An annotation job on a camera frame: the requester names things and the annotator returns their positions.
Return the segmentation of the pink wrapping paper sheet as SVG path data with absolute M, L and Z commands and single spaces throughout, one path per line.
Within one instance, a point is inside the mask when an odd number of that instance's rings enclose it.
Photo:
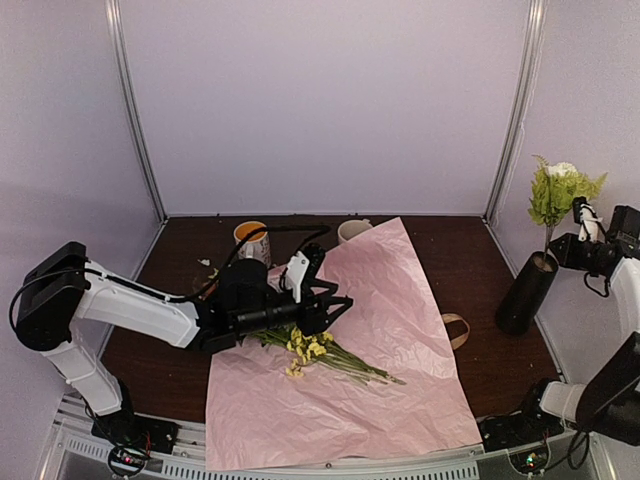
M 319 275 L 353 302 L 328 332 L 303 338 L 285 330 L 212 358 L 207 469 L 477 445 L 453 348 L 403 222 L 333 248 Z

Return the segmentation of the brown pink flower bunch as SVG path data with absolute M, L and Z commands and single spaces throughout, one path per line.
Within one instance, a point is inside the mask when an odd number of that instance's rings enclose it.
M 217 268 L 208 268 L 202 272 L 198 272 L 193 279 L 193 292 L 198 297 L 206 298 L 216 288 L 218 282 L 219 270 Z

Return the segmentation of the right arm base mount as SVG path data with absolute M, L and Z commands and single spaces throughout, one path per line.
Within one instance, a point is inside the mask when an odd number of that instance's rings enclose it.
M 550 465 L 549 440 L 564 432 L 558 420 L 522 413 L 490 416 L 478 424 L 486 452 L 506 450 L 511 467 L 521 475 L 541 475 Z

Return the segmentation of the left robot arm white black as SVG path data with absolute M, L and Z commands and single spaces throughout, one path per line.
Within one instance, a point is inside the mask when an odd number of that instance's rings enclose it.
M 144 433 L 128 410 L 125 387 L 81 339 L 76 324 L 98 321 L 138 332 L 181 349 L 216 354 L 255 332 L 296 326 L 303 335 L 325 332 L 353 301 L 338 285 L 318 278 L 325 251 L 309 244 L 285 266 L 282 288 L 270 285 L 262 262 L 239 259 L 213 280 L 212 293 L 178 297 L 103 269 L 86 248 L 69 242 L 28 275 L 11 300 L 8 318 L 19 342 L 47 358 L 88 403 L 105 417 L 106 429 L 123 444 Z

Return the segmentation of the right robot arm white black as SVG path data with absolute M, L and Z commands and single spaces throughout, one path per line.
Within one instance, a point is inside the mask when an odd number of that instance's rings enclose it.
M 535 440 L 551 424 L 551 415 L 577 430 L 596 432 L 624 444 L 639 445 L 639 211 L 614 208 L 608 229 L 584 197 L 573 200 L 580 231 L 550 244 L 559 265 L 582 272 L 585 287 L 610 300 L 614 318 L 602 321 L 588 335 L 599 369 L 586 383 L 551 381 L 540 403 L 529 405 L 513 419 L 519 440 Z

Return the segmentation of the green fern white flower bunch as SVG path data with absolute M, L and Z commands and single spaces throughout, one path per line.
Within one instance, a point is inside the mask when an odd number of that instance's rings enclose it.
M 534 155 L 537 168 L 531 181 L 528 213 L 532 221 L 545 227 L 543 255 L 549 254 L 555 228 L 573 209 L 573 200 L 597 198 L 606 182 L 607 173 L 597 177 L 579 171 L 570 162 L 551 164 L 541 155 Z

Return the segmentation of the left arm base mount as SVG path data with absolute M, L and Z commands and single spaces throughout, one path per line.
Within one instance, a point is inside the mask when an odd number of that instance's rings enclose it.
M 106 463 L 117 479 L 140 474 L 153 452 L 171 454 L 175 446 L 178 424 L 137 415 L 128 397 L 115 413 L 99 416 L 87 402 L 85 413 L 93 422 L 91 434 L 112 445 Z

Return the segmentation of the tan satin ribbon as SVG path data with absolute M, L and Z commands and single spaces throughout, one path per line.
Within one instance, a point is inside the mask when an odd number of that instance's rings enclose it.
M 463 347 L 468 342 L 471 333 L 469 323 L 461 315 L 454 313 L 442 314 L 441 319 L 446 327 L 453 326 L 449 335 L 452 350 L 456 351 Z

